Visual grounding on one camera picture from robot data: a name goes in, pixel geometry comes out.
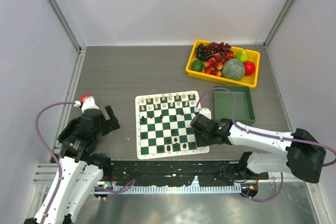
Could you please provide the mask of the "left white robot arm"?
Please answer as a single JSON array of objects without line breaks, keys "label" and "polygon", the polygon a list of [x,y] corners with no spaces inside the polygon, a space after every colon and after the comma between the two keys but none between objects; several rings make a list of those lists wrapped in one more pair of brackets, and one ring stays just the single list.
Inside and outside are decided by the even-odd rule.
[{"label": "left white robot arm", "polygon": [[58,170],[40,209],[25,223],[75,223],[94,186],[112,176],[111,159],[95,153],[99,138],[120,128],[110,105],[109,118],[100,109],[87,109],[72,119],[58,136]]}]

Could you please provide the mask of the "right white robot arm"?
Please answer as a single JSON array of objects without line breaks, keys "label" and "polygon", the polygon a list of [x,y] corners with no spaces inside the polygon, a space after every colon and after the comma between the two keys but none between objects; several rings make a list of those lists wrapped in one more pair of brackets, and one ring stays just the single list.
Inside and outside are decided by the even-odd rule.
[{"label": "right white robot arm", "polygon": [[201,113],[192,119],[190,126],[198,147],[227,144],[262,150],[262,153],[244,152],[241,156],[237,172],[244,179],[261,173],[291,173],[312,184],[320,180],[326,151],[306,130],[297,129],[294,133],[261,130],[230,119],[216,122]]}]

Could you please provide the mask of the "green white chess board mat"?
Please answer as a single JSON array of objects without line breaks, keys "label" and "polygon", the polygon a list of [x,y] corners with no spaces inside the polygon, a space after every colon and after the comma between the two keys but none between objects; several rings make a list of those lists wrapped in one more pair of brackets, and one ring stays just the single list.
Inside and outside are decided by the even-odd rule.
[{"label": "green white chess board mat", "polygon": [[139,95],[135,97],[136,154],[138,159],[205,154],[197,147],[190,126],[194,109],[201,108],[197,91]]}]

